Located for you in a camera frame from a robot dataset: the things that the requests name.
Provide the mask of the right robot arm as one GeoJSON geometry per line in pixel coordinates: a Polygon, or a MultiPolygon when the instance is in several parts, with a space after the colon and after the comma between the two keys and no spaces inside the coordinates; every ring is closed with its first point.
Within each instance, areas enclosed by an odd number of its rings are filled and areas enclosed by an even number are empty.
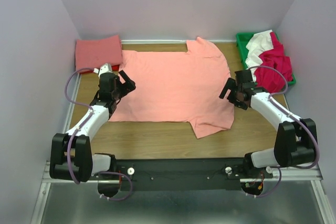
{"type": "Polygon", "coordinates": [[[320,151],[315,122],[293,114],[274,99],[274,94],[257,86],[249,69],[237,71],[235,78],[228,78],[219,97],[237,108],[254,109],[277,131],[273,148],[244,156],[241,171],[246,177],[255,177],[266,167],[310,169],[318,164],[320,151]]]}

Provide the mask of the salmon pink t-shirt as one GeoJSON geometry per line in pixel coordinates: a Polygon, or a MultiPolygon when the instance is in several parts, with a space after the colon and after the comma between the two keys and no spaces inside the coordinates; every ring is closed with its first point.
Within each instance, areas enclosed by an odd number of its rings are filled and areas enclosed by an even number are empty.
{"type": "Polygon", "coordinates": [[[121,99],[111,122],[188,122],[197,138],[229,130],[234,106],[219,95],[230,78],[224,54],[198,37],[186,52],[124,50],[123,70],[136,89],[121,99]]]}

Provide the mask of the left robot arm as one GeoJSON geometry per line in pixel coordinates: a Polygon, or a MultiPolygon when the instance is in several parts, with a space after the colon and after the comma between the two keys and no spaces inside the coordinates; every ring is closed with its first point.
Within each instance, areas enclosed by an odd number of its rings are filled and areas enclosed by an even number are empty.
{"type": "Polygon", "coordinates": [[[135,82],[123,71],[94,69],[99,76],[98,90],[86,114],[71,129],[52,138],[49,174],[53,179],[87,182],[99,173],[104,179],[116,175],[110,154],[92,154],[91,141],[98,130],[112,117],[123,97],[136,89],[135,82]]]}

